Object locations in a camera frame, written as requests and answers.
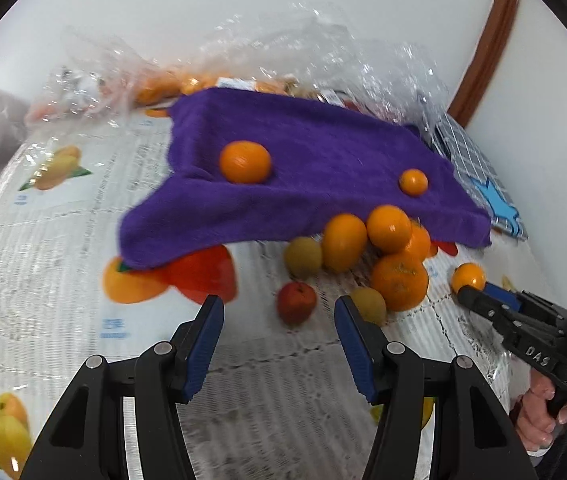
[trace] purple towel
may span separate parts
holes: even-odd
[[[489,244],[490,217],[452,176],[452,165],[409,130],[304,99],[213,88],[170,110],[174,170],[121,223],[121,256],[135,269],[244,240],[290,240],[321,232],[333,216],[363,221],[381,204],[419,218],[434,240]],[[263,144],[273,172],[263,184],[230,184],[218,168],[232,140]],[[419,168],[429,188],[405,195],[399,175]]]

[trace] checkered fabric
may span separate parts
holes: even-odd
[[[528,234],[519,211],[495,168],[457,121],[445,114],[436,128],[425,135],[431,149],[451,161],[454,176],[472,200],[492,215],[493,227],[526,240]]]

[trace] wall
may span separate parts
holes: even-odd
[[[512,194],[555,301],[567,308],[567,30],[541,0],[521,0],[468,131]]]
[[[66,58],[61,31],[116,34],[142,56],[169,62],[236,13],[290,2],[333,2],[362,37],[424,44],[452,91],[463,76],[492,0],[19,0],[0,22],[0,88],[31,99]]]

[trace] blue rubber pad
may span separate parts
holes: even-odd
[[[494,300],[500,301],[503,304],[509,306],[515,312],[519,312],[521,310],[521,303],[517,300],[517,297],[508,290],[501,288],[500,286],[496,286],[493,283],[486,283],[484,287],[484,294],[487,294]]]
[[[214,349],[217,346],[218,336],[223,328],[223,319],[223,301],[217,298],[188,356],[187,375],[183,387],[183,396],[188,401],[203,386],[203,381],[205,381],[205,376],[208,373],[210,361],[212,360],[212,354],[214,354]]]
[[[343,300],[337,300],[335,303],[335,325],[357,389],[372,404],[377,400],[372,359]]]

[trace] human hand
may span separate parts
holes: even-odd
[[[516,422],[516,431],[527,451],[549,447],[557,423],[567,423],[567,404],[559,411],[557,420],[548,413],[546,401],[554,396],[555,387],[552,381],[533,368],[530,374],[530,389],[521,398],[521,410]]]

